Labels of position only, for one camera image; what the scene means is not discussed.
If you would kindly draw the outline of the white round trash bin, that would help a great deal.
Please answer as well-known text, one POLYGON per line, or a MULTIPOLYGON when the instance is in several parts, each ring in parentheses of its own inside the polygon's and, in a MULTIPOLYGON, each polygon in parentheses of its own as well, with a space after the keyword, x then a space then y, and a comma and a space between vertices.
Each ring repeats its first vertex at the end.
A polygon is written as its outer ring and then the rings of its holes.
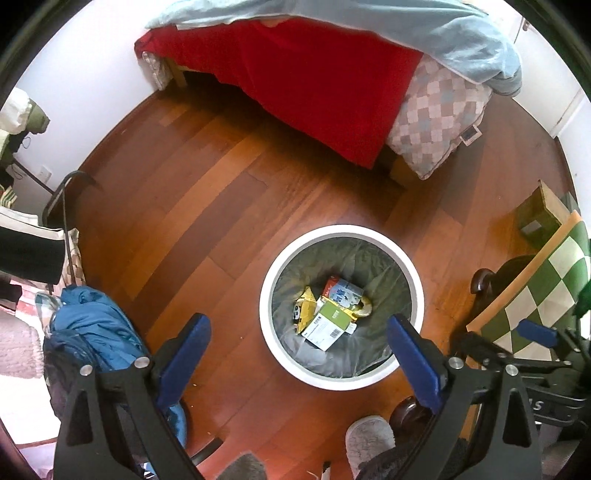
POLYGON ((400 314, 421 329, 425 295, 407 253, 387 236, 332 225, 298 237, 263 281, 259 323, 284 370, 322 390, 374 385, 399 366, 387 323, 400 314))

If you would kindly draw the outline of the green white checkered tablecloth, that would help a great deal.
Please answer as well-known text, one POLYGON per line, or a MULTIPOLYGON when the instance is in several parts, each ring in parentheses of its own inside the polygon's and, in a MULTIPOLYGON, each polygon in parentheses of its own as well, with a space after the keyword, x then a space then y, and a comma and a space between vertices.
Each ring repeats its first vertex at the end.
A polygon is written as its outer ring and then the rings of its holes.
POLYGON ((521 336, 518 324, 528 319, 549 328, 573 328, 573 308, 589 281, 590 241, 583 219, 573 212, 467 330, 517 358, 557 360, 549 348, 521 336))

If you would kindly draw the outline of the blue jacket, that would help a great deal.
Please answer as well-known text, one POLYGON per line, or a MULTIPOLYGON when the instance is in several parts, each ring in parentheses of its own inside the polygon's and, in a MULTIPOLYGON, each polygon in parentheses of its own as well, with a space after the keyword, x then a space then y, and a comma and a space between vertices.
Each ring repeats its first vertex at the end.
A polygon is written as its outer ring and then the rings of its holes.
POLYGON ((44 328, 44 377, 54 415, 61 418, 67 397, 84 365, 99 373, 124 370, 148 349, 124 312, 106 294, 69 286, 56 297, 38 293, 44 328))

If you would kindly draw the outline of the pink fuzzy garment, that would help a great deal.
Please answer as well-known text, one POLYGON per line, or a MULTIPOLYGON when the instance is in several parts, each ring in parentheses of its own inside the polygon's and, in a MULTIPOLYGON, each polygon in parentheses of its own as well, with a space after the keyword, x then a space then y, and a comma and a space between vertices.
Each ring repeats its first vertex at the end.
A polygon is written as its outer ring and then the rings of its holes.
POLYGON ((43 376, 43 353, 37 331, 4 310, 0 319, 0 374, 32 379, 43 376))

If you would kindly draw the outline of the grey fuzzy right slipper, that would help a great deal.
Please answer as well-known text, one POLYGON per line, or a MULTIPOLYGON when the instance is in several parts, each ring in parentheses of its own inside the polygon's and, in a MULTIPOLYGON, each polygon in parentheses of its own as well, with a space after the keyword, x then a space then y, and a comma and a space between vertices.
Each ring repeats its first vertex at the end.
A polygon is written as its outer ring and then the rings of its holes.
POLYGON ((345 444, 349 467, 356 478, 363 465, 394 448, 396 441, 389 422, 380 415, 370 415, 349 426, 345 444))

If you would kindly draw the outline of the grey fuzzy slipper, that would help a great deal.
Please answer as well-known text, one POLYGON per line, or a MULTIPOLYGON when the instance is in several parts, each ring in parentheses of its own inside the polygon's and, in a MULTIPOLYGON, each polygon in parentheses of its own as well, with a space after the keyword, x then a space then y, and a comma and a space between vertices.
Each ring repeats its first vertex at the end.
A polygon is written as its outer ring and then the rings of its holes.
POLYGON ((345 444, 349 467, 356 478, 363 465, 394 448, 396 441, 389 422, 380 415, 370 415, 349 426, 345 444))
POLYGON ((217 480, 266 480, 266 466, 252 453, 245 453, 231 462, 217 480))

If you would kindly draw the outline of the grey bin liner bag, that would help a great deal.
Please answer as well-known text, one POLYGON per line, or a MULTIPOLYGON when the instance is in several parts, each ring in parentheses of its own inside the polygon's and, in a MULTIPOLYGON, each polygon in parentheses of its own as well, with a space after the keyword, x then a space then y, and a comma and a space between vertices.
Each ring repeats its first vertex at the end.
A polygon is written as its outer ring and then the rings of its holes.
POLYGON ((387 320, 410 317, 412 306, 409 283, 391 256, 365 240, 339 237, 308 246, 287 263, 273 288, 271 317, 287 356, 315 374, 342 379, 366 374, 392 357, 387 320), (324 352, 296 333, 293 311, 305 287, 318 298, 332 276, 361 288, 372 313, 324 352))

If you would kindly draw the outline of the grey fuzzy left slipper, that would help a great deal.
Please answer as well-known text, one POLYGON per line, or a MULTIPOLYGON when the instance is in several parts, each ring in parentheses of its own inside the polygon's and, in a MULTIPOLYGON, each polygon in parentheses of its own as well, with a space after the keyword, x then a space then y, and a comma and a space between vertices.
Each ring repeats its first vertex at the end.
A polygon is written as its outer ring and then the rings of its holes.
POLYGON ((266 480, 266 466, 252 453, 245 453, 231 462, 217 480, 266 480))

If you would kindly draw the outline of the green white cardboard box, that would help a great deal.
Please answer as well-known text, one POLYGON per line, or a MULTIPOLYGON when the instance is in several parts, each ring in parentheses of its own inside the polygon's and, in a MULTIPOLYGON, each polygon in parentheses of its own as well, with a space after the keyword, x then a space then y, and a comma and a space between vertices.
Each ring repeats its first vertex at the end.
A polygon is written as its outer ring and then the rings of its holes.
POLYGON ((317 309, 311 323, 304 328, 301 336, 318 349, 327 352, 344 334, 352 335, 356 323, 330 299, 322 297, 318 300, 317 309))

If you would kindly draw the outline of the black white cloth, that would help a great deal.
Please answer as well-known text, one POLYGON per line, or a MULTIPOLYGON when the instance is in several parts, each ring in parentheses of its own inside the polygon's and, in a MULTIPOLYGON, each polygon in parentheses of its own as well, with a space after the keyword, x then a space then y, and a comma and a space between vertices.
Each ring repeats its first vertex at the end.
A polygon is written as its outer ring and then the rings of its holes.
POLYGON ((1 271, 45 284, 61 279, 66 241, 63 229, 38 224, 36 215, 1 207, 1 271))

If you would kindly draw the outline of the red blue printed packet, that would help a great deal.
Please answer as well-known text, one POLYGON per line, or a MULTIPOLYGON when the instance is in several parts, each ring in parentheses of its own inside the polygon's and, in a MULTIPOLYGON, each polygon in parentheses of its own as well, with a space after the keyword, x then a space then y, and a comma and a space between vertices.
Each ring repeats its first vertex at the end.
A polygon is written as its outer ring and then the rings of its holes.
POLYGON ((338 276, 329 277, 322 290, 322 296, 329 298, 342 308, 353 309, 363 298, 363 289, 338 276))

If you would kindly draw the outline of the checkered pink grey mattress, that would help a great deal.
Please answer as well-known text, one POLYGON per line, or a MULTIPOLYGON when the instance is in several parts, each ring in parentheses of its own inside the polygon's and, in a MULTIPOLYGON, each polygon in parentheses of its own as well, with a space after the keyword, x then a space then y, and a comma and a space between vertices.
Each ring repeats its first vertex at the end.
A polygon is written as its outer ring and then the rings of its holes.
POLYGON ((479 127, 493 90, 473 84, 432 57, 420 60, 386 144, 422 180, 428 179, 479 127))

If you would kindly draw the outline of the white green jacket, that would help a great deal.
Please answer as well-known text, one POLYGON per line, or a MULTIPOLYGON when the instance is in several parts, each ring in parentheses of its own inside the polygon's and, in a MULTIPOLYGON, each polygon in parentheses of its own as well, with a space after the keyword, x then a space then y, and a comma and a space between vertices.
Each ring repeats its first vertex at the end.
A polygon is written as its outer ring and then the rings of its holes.
POLYGON ((22 89, 14 87, 1 108, 1 155, 16 152, 29 134, 43 134, 50 119, 22 89))

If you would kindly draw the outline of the black chair frame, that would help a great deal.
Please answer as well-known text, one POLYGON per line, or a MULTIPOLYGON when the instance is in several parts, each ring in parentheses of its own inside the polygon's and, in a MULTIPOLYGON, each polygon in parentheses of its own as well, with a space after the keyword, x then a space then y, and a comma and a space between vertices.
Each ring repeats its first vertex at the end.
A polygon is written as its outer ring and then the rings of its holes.
POLYGON ((70 235, 69 235, 69 228, 67 225, 67 206, 66 206, 66 189, 68 185, 80 178, 86 185, 96 186, 96 180, 87 172, 81 170, 74 170, 68 173, 63 180, 59 183, 58 187, 52 191, 49 201, 45 205, 41 215, 41 222, 44 227, 49 227, 49 216, 54 209, 54 207, 60 203, 61 204, 61 212, 62 212, 62 230, 64 231, 64 243, 65 243, 65 253, 67 259, 67 268, 70 274, 70 285, 76 285, 76 277, 75 277, 75 270, 74 270, 74 263, 72 261, 72 254, 71 254, 71 242, 70 242, 70 235))

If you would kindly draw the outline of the wooden bed frame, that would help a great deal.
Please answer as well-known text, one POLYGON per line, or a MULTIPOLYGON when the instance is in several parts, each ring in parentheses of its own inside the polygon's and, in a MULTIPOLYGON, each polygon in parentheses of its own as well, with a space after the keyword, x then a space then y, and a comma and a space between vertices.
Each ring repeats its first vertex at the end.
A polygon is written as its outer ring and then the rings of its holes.
POLYGON ((198 73, 198 70, 178 65, 172 58, 165 57, 164 61, 170 70, 173 80, 179 88, 186 88, 188 86, 185 76, 186 73, 198 73))

